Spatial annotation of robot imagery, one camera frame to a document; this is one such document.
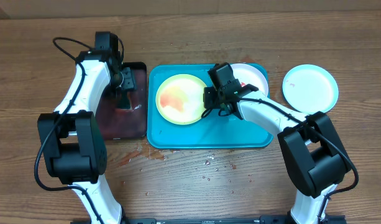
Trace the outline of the white plate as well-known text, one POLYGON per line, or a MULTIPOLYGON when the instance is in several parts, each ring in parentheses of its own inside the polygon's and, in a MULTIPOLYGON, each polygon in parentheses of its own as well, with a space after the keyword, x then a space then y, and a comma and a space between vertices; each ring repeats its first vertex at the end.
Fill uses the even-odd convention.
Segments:
POLYGON ((239 80, 241 86, 251 84, 262 91, 265 96, 269 95, 268 81, 260 70, 245 63, 231 64, 231 68, 234 78, 239 80))

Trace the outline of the yellow green plate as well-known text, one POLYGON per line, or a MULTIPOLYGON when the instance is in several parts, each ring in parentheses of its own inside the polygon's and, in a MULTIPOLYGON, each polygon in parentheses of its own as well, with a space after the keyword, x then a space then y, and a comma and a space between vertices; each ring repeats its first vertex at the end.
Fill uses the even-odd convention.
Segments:
POLYGON ((193 124, 205 111, 203 93, 206 87, 205 82, 194 75, 182 73, 169 77, 157 89, 157 110, 173 124, 193 124))

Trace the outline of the light blue plate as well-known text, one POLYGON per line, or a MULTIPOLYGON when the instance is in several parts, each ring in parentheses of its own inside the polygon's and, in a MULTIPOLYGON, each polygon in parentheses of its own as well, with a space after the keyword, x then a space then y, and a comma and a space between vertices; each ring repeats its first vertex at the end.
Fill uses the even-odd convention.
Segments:
POLYGON ((298 65, 287 72, 282 92, 287 103, 299 112, 328 112, 339 99, 334 77, 324 68, 312 64, 298 65))

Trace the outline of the green and orange sponge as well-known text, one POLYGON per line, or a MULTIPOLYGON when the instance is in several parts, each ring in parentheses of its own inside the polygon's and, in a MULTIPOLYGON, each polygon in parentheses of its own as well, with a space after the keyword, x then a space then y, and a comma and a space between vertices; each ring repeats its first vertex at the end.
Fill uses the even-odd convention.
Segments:
POLYGON ((117 102, 116 108, 122 110, 130 110, 132 108, 131 98, 129 92, 126 90, 121 91, 120 99, 117 102))

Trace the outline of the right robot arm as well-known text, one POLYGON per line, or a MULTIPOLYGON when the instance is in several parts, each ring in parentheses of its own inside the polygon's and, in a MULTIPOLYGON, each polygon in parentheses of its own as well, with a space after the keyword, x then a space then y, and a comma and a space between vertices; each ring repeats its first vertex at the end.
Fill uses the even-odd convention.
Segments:
POLYGON ((256 86, 242 86, 227 62, 216 64, 208 75, 213 85, 204 89, 202 116, 217 109, 219 116, 233 114, 275 135, 297 189, 287 214, 262 215, 256 223, 345 223, 343 215, 326 214, 326 206, 332 195, 355 188, 359 175, 329 116, 293 111, 256 86))

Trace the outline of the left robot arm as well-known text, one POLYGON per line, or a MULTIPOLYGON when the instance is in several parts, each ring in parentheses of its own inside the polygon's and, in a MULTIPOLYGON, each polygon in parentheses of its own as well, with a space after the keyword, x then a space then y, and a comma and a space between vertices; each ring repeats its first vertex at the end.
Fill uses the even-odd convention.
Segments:
POLYGON ((46 191, 74 191, 91 223, 128 223, 104 174, 107 149, 95 115, 105 92, 136 89, 134 72, 123 67, 124 44, 112 32, 97 32, 93 47, 70 58, 76 73, 67 94, 53 112, 37 120, 41 146, 34 179, 46 191))

